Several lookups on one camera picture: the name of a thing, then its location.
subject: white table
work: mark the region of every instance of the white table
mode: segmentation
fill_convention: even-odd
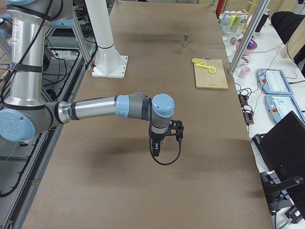
[[[269,20],[267,21],[265,27],[262,28],[260,33],[257,32],[254,33],[254,37],[255,37],[255,41],[258,44],[258,47],[255,50],[255,52],[268,51],[275,47],[278,48],[271,50],[267,53],[252,53],[246,56],[246,58],[249,60],[247,66],[251,68],[251,71],[246,76],[246,78],[242,79],[238,77],[241,67],[238,67],[233,74],[235,82],[241,85],[242,88],[249,87],[252,89],[252,91],[255,91],[257,90],[258,87],[258,90],[255,93],[252,93],[248,100],[249,105],[253,109],[255,108],[255,104],[257,103],[254,112],[254,125],[250,125],[249,127],[250,139],[256,134],[267,133],[272,127],[275,126],[275,122],[272,120],[272,117],[266,108],[266,104],[264,101],[265,93],[262,92],[261,86],[257,85],[256,70],[259,68],[281,69],[283,70],[284,74],[287,77],[295,78],[295,79],[287,79],[289,82],[297,82],[304,80],[304,77],[298,68],[295,69],[296,74],[294,73],[294,68],[296,67],[296,64],[294,64],[291,59],[282,58],[280,51],[282,48],[284,48],[284,45],[279,46],[282,43],[282,40],[276,33],[275,29],[273,28]],[[223,40],[226,47],[228,59],[231,60],[236,51],[235,45],[231,45],[228,42],[226,35],[223,36]],[[305,100],[304,100],[305,82],[291,84],[290,86],[294,92],[293,95],[299,107],[301,108],[301,110],[305,110]],[[254,143],[252,143],[252,148],[259,172],[268,171],[267,166],[265,165]],[[289,208],[284,208],[277,213],[277,217],[276,217],[277,228],[279,228],[287,221],[287,217],[284,215],[284,213],[288,209]],[[305,220],[301,220],[298,224],[289,223],[285,228],[304,229]]]

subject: brown paper surface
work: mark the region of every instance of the brown paper surface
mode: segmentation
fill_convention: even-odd
[[[149,154],[148,122],[116,116],[65,125],[24,229],[269,229],[272,227],[234,81],[229,90],[195,88],[191,59],[228,66],[210,6],[115,3],[116,49],[124,79],[85,76],[76,100],[168,93],[185,127],[182,154],[163,167]],[[190,33],[187,48],[183,34]],[[159,160],[178,152],[167,138]]]

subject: wooden cutting board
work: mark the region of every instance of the wooden cutting board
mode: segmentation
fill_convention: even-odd
[[[206,62],[206,65],[214,66],[216,72],[209,73],[207,68],[197,67],[194,63],[196,88],[229,89],[222,60],[200,60]]]

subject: sticker label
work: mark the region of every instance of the sticker label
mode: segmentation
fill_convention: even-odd
[[[20,25],[18,23],[13,23],[13,33],[12,33],[12,44],[20,44]]]

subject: plastic cup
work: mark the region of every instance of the plastic cup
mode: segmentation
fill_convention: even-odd
[[[246,76],[249,74],[249,72],[251,71],[251,68],[244,66],[241,68],[240,73],[239,73],[239,77],[244,79],[246,78]]]

